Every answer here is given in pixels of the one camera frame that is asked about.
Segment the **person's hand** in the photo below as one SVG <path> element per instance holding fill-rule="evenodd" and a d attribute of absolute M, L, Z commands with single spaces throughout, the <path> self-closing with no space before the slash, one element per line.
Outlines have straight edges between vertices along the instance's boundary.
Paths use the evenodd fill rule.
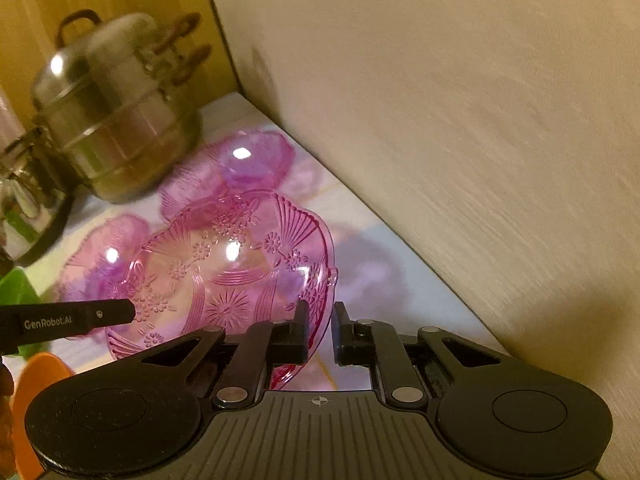
<path fill-rule="evenodd" d="M 0 364 L 0 479 L 6 480 L 15 474 L 13 444 L 13 417 L 10 407 L 14 393 L 14 380 L 9 369 Z"/>

